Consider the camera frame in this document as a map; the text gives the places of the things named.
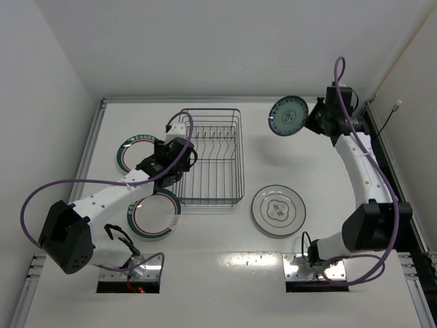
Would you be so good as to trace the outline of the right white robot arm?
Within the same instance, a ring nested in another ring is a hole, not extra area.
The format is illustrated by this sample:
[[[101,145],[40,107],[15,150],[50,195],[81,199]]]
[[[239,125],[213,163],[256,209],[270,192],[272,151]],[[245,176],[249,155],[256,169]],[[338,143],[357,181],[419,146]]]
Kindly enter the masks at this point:
[[[365,119],[345,117],[346,113],[352,113],[352,88],[341,87],[340,90],[337,93],[334,85],[327,87],[325,97],[317,99],[305,126],[330,137],[350,178],[356,209],[344,221],[340,232],[310,243],[308,260],[311,266],[330,258],[385,250],[392,238],[399,238],[404,233],[412,217],[410,204],[391,196],[377,170],[379,165]],[[341,102],[346,105],[346,113]]]

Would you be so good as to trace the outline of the small blue patterned plate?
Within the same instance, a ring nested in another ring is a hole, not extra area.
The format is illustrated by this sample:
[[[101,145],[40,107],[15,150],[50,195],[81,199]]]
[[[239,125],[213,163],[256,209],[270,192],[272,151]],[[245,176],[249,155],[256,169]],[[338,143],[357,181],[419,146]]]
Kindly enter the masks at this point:
[[[304,127],[308,116],[309,108],[303,98],[286,96],[272,106],[268,114],[268,125],[275,135],[288,137]]]

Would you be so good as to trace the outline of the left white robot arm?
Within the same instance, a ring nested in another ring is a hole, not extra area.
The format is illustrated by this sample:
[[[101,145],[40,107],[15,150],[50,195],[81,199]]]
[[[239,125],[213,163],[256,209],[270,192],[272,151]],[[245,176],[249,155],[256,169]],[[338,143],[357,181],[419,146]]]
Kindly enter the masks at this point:
[[[158,140],[153,155],[114,185],[70,204],[54,203],[39,237],[40,246],[68,275],[87,265],[125,269],[140,254],[133,242],[126,237],[97,240],[96,233],[130,205],[179,181],[196,161],[189,140]]]

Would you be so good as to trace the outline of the white grey rimmed plate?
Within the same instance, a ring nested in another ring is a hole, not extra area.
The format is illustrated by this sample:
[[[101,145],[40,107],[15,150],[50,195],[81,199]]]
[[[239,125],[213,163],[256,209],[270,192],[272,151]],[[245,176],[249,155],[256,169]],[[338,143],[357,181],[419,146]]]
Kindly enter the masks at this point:
[[[303,227],[307,209],[295,190],[281,184],[271,184],[254,195],[251,214],[254,222],[265,233],[286,237]]]

